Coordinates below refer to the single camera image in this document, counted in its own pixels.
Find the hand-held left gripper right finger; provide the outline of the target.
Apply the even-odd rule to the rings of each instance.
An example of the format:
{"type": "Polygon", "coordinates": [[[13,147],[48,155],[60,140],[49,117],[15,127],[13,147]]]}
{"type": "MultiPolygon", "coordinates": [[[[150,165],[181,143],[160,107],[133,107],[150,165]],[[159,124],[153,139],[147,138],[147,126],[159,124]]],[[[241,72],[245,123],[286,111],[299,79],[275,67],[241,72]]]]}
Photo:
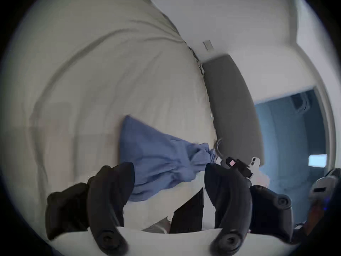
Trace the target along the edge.
{"type": "Polygon", "coordinates": [[[210,245],[214,256],[236,254],[248,232],[291,243],[292,201],[260,185],[251,185],[238,169],[207,164],[204,185],[215,207],[215,228],[221,229],[210,245]]]}

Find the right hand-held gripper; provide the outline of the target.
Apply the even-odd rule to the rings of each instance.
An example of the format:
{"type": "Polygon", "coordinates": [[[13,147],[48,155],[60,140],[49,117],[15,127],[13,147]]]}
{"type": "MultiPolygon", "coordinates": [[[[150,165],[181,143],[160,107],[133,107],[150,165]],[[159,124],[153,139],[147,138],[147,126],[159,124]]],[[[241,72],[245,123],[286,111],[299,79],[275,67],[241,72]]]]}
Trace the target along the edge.
{"type": "Polygon", "coordinates": [[[221,161],[221,166],[238,170],[243,177],[250,179],[252,185],[269,187],[270,178],[259,169],[260,163],[261,160],[257,157],[252,157],[250,165],[247,165],[239,159],[228,156],[221,161]]]}

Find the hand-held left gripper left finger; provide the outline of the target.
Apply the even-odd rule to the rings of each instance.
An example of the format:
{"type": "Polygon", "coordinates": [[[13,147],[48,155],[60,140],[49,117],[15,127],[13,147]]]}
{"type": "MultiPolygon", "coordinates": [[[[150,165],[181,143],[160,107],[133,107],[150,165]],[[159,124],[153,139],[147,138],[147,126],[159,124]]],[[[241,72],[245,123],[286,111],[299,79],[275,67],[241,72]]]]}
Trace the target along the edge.
{"type": "Polygon", "coordinates": [[[123,256],[128,244],[119,233],[124,227],[123,208],[135,184],[133,163],[103,166],[87,183],[75,184],[47,197],[45,230],[49,241],[64,233],[90,228],[99,249],[109,256],[123,256]]]}

